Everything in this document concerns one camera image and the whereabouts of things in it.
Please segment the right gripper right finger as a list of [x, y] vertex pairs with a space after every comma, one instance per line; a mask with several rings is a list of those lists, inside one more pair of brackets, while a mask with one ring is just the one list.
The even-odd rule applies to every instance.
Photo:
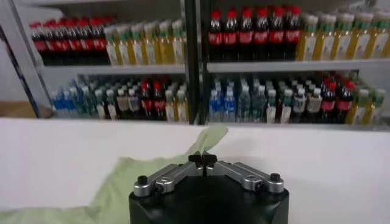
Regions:
[[216, 155], [203, 154], [205, 173], [208, 176], [225, 176], [236, 181], [250, 192], [257, 192], [262, 187], [270, 193], [282, 193], [284, 180], [278, 173], [267, 174], [244, 163], [227, 163], [218, 160]]

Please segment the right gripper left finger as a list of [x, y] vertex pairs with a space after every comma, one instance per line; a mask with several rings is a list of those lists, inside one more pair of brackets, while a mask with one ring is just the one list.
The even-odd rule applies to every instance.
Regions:
[[168, 194], [175, 190], [176, 185], [186, 177], [195, 177], [203, 174], [203, 161], [200, 153], [192, 154], [184, 164], [168, 164], [152, 175], [141, 175], [133, 185], [133, 194], [136, 197], [149, 197], [155, 192]]

